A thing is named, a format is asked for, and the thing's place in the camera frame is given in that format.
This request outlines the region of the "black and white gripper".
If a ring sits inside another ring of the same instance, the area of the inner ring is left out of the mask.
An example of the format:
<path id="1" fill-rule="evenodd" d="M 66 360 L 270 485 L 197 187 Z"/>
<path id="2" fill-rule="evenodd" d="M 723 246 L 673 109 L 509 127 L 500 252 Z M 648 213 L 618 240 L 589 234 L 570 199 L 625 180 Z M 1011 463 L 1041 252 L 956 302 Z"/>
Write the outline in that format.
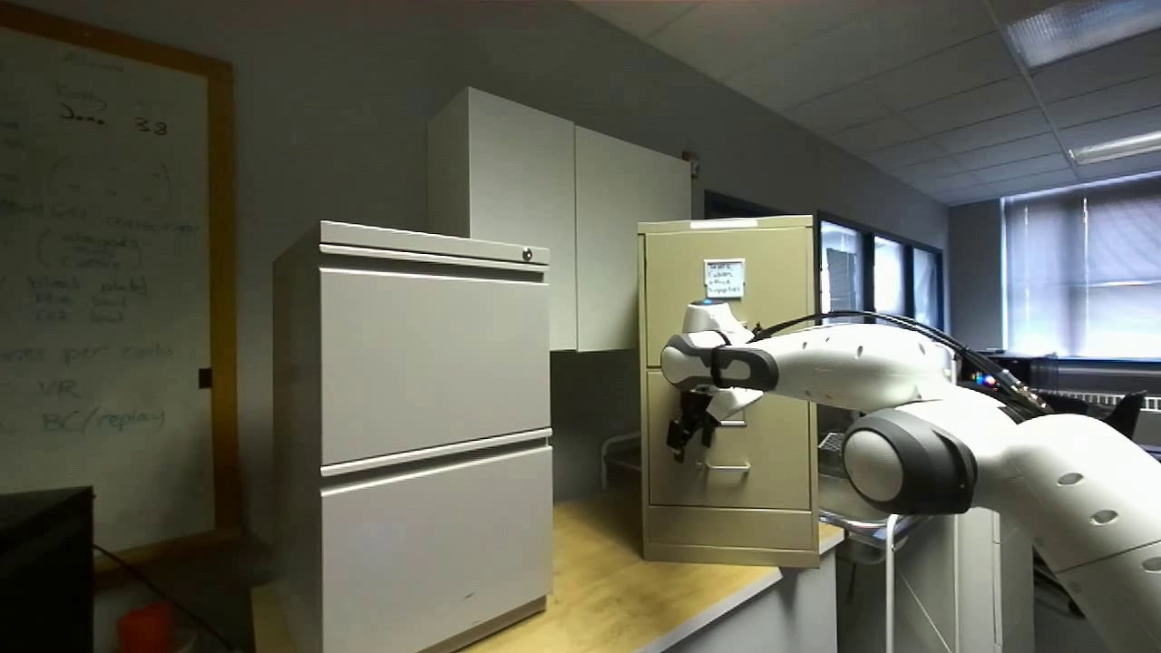
<path id="1" fill-rule="evenodd" d="M 686 452 L 694 442 L 713 447 L 716 430 L 760 399 L 760 388 L 681 388 L 677 413 L 669 419 L 669 448 Z"/>

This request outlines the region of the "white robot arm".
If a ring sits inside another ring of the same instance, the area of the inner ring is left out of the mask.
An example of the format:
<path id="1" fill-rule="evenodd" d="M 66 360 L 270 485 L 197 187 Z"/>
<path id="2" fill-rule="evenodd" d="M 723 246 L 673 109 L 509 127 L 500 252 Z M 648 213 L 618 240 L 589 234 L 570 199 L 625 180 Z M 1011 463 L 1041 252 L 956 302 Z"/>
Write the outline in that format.
<path id="1" fill-rule="evenodd" d="M 760 395 L 853 408 L 849 485 L 893 514 L 992 506 L 1034 540 L 1110 653 L 1161 653 L 1161 462 L 1089 413 L 1020 413 L 957 379 L 962 356 L 893 321 L 756 336 L 726 306 L 688 306 L 661 375 L 713 424 Z"/>

